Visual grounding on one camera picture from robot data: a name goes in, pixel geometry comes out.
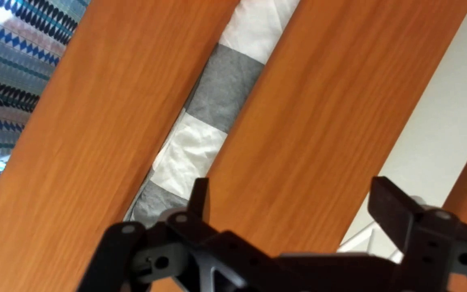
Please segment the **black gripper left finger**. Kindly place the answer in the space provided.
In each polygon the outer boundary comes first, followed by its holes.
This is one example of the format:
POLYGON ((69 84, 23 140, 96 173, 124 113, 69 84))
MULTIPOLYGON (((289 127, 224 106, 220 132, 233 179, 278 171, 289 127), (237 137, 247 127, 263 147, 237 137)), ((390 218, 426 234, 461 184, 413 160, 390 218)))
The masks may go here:
POLYGON ((205 218, 208 178, 195 181, 190 204, 153 226, 137 220, 113 223, 77 292, 153 292, 164 278, 186 292, 273 292, 275 260, 234 231, 205 218))

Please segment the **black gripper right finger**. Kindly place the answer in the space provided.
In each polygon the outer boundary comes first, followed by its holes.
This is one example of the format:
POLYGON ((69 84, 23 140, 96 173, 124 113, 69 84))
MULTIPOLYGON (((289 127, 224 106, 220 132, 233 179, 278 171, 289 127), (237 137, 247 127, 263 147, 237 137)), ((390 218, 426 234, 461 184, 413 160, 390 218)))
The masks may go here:
POLYGON ((467 277, 467 223, 442 207, 422 205, 388 176, 375 176, 369 212, 403 252, 390 292, 448 292, 467 277))

